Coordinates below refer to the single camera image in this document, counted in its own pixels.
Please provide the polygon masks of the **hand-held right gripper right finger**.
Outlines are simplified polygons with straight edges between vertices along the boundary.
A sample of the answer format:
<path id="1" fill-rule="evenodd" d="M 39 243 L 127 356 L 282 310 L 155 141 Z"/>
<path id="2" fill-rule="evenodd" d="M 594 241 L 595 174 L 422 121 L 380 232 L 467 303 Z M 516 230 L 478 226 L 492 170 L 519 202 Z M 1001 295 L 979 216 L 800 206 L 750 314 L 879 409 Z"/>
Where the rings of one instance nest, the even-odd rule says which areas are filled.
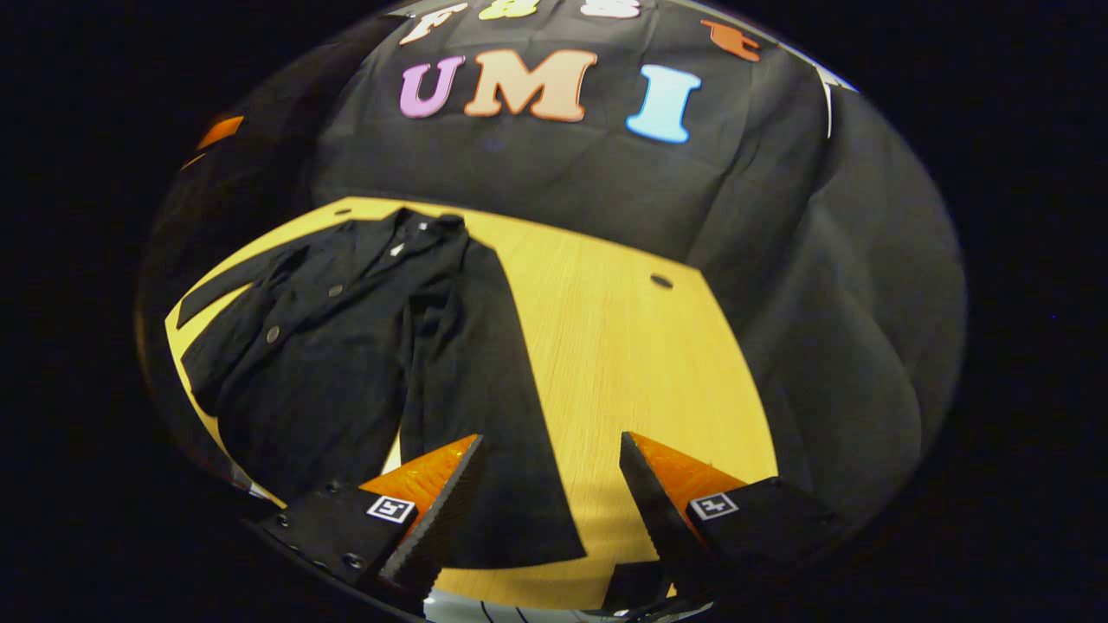
<path id="1" fill-rule="evenodd" d="M 620 435 L 620 471 L 680 598 L 773 588 L 847 535 L 843 517 L 783 478 L 747 484 L 645 435 Z"/>

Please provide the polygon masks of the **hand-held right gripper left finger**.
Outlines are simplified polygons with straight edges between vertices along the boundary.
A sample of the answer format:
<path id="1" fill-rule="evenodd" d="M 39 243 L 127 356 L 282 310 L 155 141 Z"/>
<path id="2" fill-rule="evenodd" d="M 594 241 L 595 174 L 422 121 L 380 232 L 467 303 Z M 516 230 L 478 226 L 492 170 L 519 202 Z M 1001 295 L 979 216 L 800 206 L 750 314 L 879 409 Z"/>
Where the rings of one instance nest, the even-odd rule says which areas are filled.
<path id="1" fill-rule="evenodd" d="M 420 607 L 454 551 L 486 463 L 466 435 L 353 484 L 337 480 L 245 527 L 277 556 L 380 607 Z"/>

